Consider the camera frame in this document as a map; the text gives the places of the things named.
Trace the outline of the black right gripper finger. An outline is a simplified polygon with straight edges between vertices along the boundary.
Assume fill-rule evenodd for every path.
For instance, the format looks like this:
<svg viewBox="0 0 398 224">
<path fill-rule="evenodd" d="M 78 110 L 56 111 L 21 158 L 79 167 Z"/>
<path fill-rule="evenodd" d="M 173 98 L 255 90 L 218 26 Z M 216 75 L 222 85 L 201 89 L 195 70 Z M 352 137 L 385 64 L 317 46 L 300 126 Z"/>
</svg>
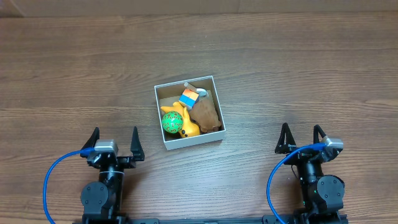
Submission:
<svg viewBox="0 0 398 224">
<path fill-rule="evenodd" d="M 297 145 L 290 131 L 289 125 L 284 123 L 281 128 L 280 137 L 275 147 L 276 154 L 289 154 L 295 151 Z"/>
<path fill-rule="evenodd" d="M 323 139 L 326 136 L 325 132 L 322 128 L 317 124 L 313 127 L 313 143 L 319 143 L 320 139 Z"/>
</svg>

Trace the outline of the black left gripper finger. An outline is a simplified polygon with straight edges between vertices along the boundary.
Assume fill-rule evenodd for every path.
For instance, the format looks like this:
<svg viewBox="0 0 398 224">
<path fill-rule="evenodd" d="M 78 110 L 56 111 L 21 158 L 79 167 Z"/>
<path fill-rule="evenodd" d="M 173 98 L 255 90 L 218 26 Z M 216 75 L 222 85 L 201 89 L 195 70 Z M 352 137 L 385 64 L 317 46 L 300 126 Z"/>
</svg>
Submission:
<svg viewBox="0 0 398 224">
<path fill-rule="evenodd" d="M 130 151 L 132 152 L 132 156 L 135 161 L 145 160 L 145 154 L 139 140 L 139 133 L 136 126 L 134 127 L 132 132 Z"/>
<path fill-rule="evenodd" d="M 90 152 L 94 151 L 94 146 L 99 138 L 100 138 L 100 129 L 99 127 L 95 127 L 92 135 L 87 140 L 85 145 L 82 147 L 80 156 L 88 157 Z"/>
</svg>

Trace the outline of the green number ball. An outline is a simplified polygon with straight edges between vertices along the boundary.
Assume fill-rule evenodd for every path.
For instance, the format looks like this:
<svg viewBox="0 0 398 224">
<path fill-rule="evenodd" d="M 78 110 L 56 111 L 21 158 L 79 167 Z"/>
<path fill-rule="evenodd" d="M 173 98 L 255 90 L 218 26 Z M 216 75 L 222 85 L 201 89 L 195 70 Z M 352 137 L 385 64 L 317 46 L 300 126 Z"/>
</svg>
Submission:
<svg viewBox="0 0 398 224">
<path fill-rule="evenodd" d="M 183 127 L 182 115 L 176 111 L 169 111 L 164 114 L 161 122 L 163 129 L 171 134 L 179 132 Z"/>
</svg>

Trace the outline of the orange rubber animal toy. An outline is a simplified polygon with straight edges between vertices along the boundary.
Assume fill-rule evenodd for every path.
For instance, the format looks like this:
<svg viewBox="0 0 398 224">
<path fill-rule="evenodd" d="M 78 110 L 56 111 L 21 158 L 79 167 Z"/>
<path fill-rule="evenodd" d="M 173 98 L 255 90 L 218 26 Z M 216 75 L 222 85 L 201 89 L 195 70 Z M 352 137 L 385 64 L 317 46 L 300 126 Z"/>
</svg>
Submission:
<svg viewBox="0 0 398 224">
<path fill-rule="evenodd" d="M 179 102 L 174 102 L 173 106 L 161 106 L 160 109 L 164 112 L 164 114 L 168 113 L 169 111 L 176 111 L 182 115 L 183 127 L 179 132 L 177 132 L 182 138 L 200 135 L 199 126 L 191 121 L 187 108 L 182 106 Z"/>
</svg>

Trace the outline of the white cardboard box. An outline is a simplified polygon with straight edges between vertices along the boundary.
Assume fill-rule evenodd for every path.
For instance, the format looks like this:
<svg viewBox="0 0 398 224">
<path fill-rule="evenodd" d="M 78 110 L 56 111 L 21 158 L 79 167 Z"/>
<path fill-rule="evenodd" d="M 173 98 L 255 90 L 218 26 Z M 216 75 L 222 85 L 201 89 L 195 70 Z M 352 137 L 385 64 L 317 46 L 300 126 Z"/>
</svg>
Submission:
<svg viewBox="0 0 398 224">
<path fill-rule="evenodd" d="M 183 91 L 186 89 L 184 87 L 184 83 L 189 82 L 191 85 L 196 88 L 203 88 L 208 92 L 208 96 L 198 98 L 198 102 L 208 98 L 212 103 L 214 103 L 215 110 L 218 114 L 219 120 L 221 121 L 221 127 L 219 131 L 212 133 L 203 133 L 200 131 L 199 136 L 182 138 L 179 133 L 170 134 L 167 133 L 161 123 L 161 119 L 164 115 L 164 112 L 160 109 L 161 106 L 173 106 L 174 102 L 179 102 L 179 98 L 182 95 Z M 154 87 L 157 109 L 160 119 L 160 130 L 162 132 L 163 142 L 165 144 L 166 149 L 172 150 L 181 147 L 193 146 L 197 144 L 203 144 L 211 141 L 222 140 L 225 136 L 226 128 L 224 126 L 223 115 L 221 112 L 218 94 L 216 91 L 214 79 L 212 76 L 194 78 L 190 80 L 183 80 L 173 83 L 166 83 L 162 85 L 156 85 Z"/>
</svg>

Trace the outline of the colourful puzzle cube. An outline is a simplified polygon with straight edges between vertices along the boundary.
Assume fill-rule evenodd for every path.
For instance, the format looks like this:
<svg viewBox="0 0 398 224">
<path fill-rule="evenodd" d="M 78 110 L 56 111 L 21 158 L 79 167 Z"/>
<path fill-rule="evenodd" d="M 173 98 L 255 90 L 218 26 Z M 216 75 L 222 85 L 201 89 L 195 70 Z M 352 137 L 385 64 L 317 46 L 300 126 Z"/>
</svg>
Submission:
<svg viewBox="0 0 398 224">
<path fill-rule="evenodd" d="M 189 89 L 185 89 L 178 101 L 182 106 L 186 107 L 188 110 L 191 110 L 195 103 L 198 102 L 198 98 L 198 93 Z"/>
</svg>

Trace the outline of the brown plush hamster toy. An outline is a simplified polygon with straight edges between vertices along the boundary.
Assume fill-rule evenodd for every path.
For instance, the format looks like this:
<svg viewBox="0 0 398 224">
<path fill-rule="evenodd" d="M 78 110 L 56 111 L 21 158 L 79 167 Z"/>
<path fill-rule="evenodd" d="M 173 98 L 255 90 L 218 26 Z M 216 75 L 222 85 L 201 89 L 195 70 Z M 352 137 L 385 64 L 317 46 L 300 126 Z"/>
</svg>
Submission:
<svg viewBox="0 0 398 224">
<path fill-rule="evenodd" d="M 215 110 L 214 103 L 208 98 L 196 103 L 189 115 L 199 125 L 200 131 L 203 133 L 212 133 L 220 130 L 221 121 Z"/>
</svg>

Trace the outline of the white wooden rattle drum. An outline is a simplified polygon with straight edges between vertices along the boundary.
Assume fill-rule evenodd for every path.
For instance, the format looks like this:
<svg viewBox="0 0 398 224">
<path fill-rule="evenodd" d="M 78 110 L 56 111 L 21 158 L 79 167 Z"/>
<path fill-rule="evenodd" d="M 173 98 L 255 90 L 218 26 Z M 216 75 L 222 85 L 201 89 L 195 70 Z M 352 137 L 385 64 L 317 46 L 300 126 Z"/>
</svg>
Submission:
<svg viewBox="0 0 398 224">
<path fill-rule="evenodd" d="M 195 86 L 191 85 L 189 82 L 185 82 L 184 87 L 188 90 L 197 93 L 200 97 L 208 96 L 208 92 L 205 89 L 196 88 Z"/>
</svg>

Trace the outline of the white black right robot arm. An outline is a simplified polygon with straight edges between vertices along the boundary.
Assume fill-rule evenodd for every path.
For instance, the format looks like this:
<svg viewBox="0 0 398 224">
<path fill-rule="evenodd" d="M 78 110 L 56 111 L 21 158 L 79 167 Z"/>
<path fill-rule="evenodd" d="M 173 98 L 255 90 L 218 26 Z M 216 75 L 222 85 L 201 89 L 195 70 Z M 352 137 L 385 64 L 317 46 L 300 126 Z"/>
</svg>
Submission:
<svg viewBox="0 0 398 224">
<path fill-rule="evenodd" d="M 335 175 L 325 175 L 322 164 L 335 159 L 343 150 L 343 141 L 326 135 L 319 125 L 313 127 L 313 143 L 298 147 L 289 125 L 284 123 L 275 147 L 276 154 L 284 154 L 271 171 L 267 181 L 267 201 L 279 223 L 348 223 L 343 208 L 345 183 Z M 271 182 L 278 168 L 288 165 L 297 168 L 302 193 L 303 208 L 292 215 L 279 215 L 271 202 Z"/>
</svg>

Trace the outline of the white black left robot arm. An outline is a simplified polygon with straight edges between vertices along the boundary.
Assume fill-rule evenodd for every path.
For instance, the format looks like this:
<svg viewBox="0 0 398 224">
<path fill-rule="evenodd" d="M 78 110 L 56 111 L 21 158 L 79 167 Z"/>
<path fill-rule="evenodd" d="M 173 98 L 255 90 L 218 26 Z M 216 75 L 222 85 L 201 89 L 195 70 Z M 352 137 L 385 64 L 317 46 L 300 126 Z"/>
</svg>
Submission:
<svg viewBox="0 0 398 224">
<path fill-rule="evenodd" d="M 136 127 L 132 132 L 131 155 L 118 156 L 118 145 L 113 139 L 100 139 L 96 127 L 82 147 L 80 154 L 87 164 L 99 170 L 98 180 L 90 182 L 81 191 L 84 207 L 82 223 L 128 223 L 127 215 L 121 213 L 124 171 L 136 168 L 136 162 L 143 161 L 145 154 L 139 141 Z"/>
</svg>

